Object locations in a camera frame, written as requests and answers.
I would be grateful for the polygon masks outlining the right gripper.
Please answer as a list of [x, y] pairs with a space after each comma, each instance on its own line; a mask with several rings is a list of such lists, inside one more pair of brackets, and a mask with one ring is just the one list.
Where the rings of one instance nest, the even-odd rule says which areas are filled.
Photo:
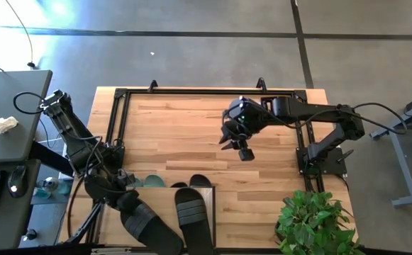
[[220, 144], [231, 140], [226, 149], [240, 149], [240, 142], [263, 128], [273, 124], [272, 111], [267, 106], [271, 97], [262, 97], [259, 102], [251, 98], [239, 97], [223, 111], [223, 129]]

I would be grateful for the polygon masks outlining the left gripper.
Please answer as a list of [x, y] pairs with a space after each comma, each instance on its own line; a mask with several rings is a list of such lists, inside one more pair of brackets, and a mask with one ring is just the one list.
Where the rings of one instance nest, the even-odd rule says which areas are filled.
[[111, 208], [117, 208], [124, 213], [133, 212], [140, 204], [139, 192], [133, 187], [134, 175], [118, 172], [111, 180], [89, 174], [85, 177], [85, 188], [94, 200], [105, 202]]

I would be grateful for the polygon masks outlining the clear green bottle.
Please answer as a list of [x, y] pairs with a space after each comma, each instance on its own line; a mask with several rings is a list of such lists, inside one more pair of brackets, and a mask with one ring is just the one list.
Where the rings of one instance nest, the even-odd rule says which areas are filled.
[[33, 197], [48, 199], [53, 195], [69, 195], [72, 184], [55, 177], [39, 180], [33, 190]]

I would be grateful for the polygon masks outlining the black computer mouse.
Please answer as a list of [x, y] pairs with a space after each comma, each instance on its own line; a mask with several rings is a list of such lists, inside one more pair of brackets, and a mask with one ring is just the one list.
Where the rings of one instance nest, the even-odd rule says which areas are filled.
[[28, 190], [27, 167], [24, 165], [17, 166], [8, 177], [7, 188], [13, 198], [20, 198]]

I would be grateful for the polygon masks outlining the green leafy plant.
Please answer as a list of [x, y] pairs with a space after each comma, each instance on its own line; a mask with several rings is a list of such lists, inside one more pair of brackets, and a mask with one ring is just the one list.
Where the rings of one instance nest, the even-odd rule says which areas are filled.
[[283, 255], [366, 255], [352, 213], [331, 193], [295, 191], [283, 204], [274, 231]]

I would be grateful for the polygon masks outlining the grey desk top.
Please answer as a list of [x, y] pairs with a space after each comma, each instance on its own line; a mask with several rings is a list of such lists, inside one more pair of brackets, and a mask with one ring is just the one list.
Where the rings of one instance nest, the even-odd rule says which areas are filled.
[[[7, 181], [11, 172], [20, 165], [27, 167], [28, 190], [24, 196], [13, 198], [9, 194]], [[39, 169], [40, 161], [38, 160], [0, 163], [0, 249], [18, 247], [21, 237], [26, 233], [33, 189]]]
[[28, 157], [52, 71], [0, 72], [0, 162]]

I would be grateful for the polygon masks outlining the crumpled white tissue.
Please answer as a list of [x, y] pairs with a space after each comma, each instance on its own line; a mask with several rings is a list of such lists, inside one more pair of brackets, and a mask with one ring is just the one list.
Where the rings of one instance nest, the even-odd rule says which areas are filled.
[[13, 116], [8, 118], [0, 118], [0, 135], [16, 127], [17, 125], [18, 121]]

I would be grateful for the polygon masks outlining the black aluminium table frame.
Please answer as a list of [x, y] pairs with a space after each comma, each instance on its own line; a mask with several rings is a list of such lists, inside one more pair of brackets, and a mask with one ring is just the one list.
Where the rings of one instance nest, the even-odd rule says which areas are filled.
[[259, 89], [99, 87], [87, 126], [95, 135], [122, 137], [123, 166], [139, 179], [157, 174], [166, 187], [206, 176], [216, 189], [216, 248], [221, 253], [277, 253], [274, 226], [283, 199], [304, 188], [296, 150], [323, 139], [330, 123], [295, 131], [272, 126], [250, 140], [253, 161], [223, 150], [221, 114]]

